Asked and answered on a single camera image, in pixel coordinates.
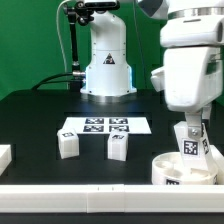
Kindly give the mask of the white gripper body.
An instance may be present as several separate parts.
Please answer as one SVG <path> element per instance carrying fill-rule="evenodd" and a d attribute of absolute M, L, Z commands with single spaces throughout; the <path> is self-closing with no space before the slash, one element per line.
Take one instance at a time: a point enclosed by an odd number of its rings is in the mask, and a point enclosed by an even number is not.
<path fill-rule="evenodd" d="M 172 111 L 194 112 L 223 90 L 224 16 L 172 19 L 162 28 L 165 100 Z"/>

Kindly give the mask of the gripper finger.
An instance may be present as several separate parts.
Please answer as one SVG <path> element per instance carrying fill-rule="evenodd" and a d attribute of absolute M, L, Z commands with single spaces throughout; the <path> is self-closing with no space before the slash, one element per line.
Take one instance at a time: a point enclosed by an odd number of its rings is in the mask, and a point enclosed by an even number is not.
<path fill-rule="evenodd" d="M 187 122 L 188 136 L 190 138 L 201 138 L 202 131 L 202 111 L 186 112 L 185 119 Z"/>

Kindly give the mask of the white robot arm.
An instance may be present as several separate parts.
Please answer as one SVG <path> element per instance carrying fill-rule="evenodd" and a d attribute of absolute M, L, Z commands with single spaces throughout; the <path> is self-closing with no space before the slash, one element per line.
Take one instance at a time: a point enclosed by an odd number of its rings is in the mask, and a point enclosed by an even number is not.
<path fill-rule="evenodd" d="M 91 62 L 83 93 L 120 97 L 134 93 L 126 61 L 126 26 L 112 14 L 123 0 L 84 0 L 93 16 Z M 150 18 L 164 20 L 160 44 L 163 66 L 151 73 L 171 111 L 183 112 L 188 135 L 203 135 L 204 107 L 223 90 L 224 0 L 135 0 Z"/>

